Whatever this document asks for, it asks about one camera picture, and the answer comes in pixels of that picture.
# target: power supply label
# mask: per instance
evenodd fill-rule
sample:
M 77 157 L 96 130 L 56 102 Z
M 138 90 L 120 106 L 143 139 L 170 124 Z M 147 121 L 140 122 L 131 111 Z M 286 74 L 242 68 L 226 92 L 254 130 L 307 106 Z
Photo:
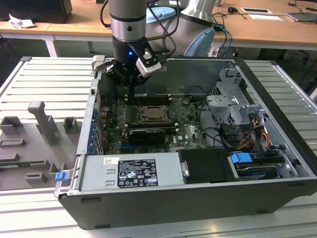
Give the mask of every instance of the power supply label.
M 158 186 L 158 174 L 155 159 L 119 160 L 118 187 Z

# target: white table leg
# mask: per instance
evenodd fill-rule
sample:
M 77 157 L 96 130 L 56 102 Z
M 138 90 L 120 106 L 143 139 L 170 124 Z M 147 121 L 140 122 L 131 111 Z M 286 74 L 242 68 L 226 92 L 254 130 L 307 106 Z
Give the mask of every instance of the white table leg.
M 50 36 L 50 35 L 47 35 L 47 36 L 43 37 L 43 40 L 46 43 L 46 46 L 48 48 L 50 57 L 59 57 L 58 50 L 57 50 L 57 48 L 55 46 L 54 37 Z
M 88 43 L 89 53 L 95 52 L 94 47 L 93 47 L 93 43 L 91 41 L 87 41 L 87 43 Z

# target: blue latch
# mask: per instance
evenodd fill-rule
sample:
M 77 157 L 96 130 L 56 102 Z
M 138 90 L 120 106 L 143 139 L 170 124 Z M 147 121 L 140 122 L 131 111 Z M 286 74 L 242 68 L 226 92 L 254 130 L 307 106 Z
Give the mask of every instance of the blue latch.
M 56 182 L 67 182 L 68 181 L 68 172 L 58 172 L 55 175 Z
M 251 163 L 253 162 L 249 153 L 234 153 L 231 155 L 233 163 Z

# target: black cable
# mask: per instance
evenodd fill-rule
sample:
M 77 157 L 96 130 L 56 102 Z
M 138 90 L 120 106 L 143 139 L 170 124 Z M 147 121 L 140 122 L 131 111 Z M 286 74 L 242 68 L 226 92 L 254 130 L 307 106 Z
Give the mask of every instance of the black cable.
M 176 0 L 176 3 L 177 3 L 177 20 L 176 20 L 175 29 L 171 33 L 168 33 L 167 35 L 149 37 L 149 38 L 147 38 L 148 41 L 155 41 L 155 40 L 160 40 L 160 39 L 169 37 L 169 36 L 173 35 L 177 31 L 178 24 L 179 24 L 179 14 L 180 14 L 179 0 Z
M 104 22 L 104 17 L 103 17 L 104 9 L 105 9 L 107 3 L 108 3 L 108 0 L 105 0 L 103 6 L 102 6 L 101 9 L 100 9 L 100 22 L 102 23 L 102 25 L 103 25 L 104 27 L 110 27 L 110 26 L 111 26 L 110 24 L 106 24 L 106 23 Z
M 304 76 L 302 77 L 301 81 L 299 82 L 298 85 L 301 85 L 301 83 L 303 82 L 303 80 L 305 79 L 305 77 L 307 76 L 307 74 L 312 70 L 313 66 L 315 65 L 315 63 L 317 63 L 317 59 L 314 61 L 314 63 L 312 64 L 312 66 L 310 66 L 310 68 L 306 71 L 306 73 L 304 74 Z
M 152 13 L 153 17 L 155 18 L 156 21 L 158 21 L 159 25 L 161 26 L 161 28 L 163 29 L 163 32 L 166 33 L 168 35 L 168 31 L 166 30 L 166 28 L 163 26 L 163 24 L 161 23 L 161 21 L 158 19 L 158 17 L 154 14 L 152 8 L 150 7 L 150 4 L 148 4 L 148 8 L 150 10 L 150 12 Z M 173 50 L 169 51 L 167 54 L 166 54 L 166 57 L 170 57 L 175 51 L 176 51 L 176 43 L 175 41 L 173 40 L 173 38 L 169 35 L 168 38 L 170 39 L 170 41 L 172 42 L 173 44 Z

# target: motherboard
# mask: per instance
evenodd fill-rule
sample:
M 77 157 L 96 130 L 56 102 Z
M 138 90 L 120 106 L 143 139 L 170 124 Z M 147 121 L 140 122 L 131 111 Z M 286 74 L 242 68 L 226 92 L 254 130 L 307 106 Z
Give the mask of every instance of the motherboard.
M 198 123 L 200 106 L 189 96 L 106 99 L 100 111 L 104 152 L 164 153 L 207 148 Z

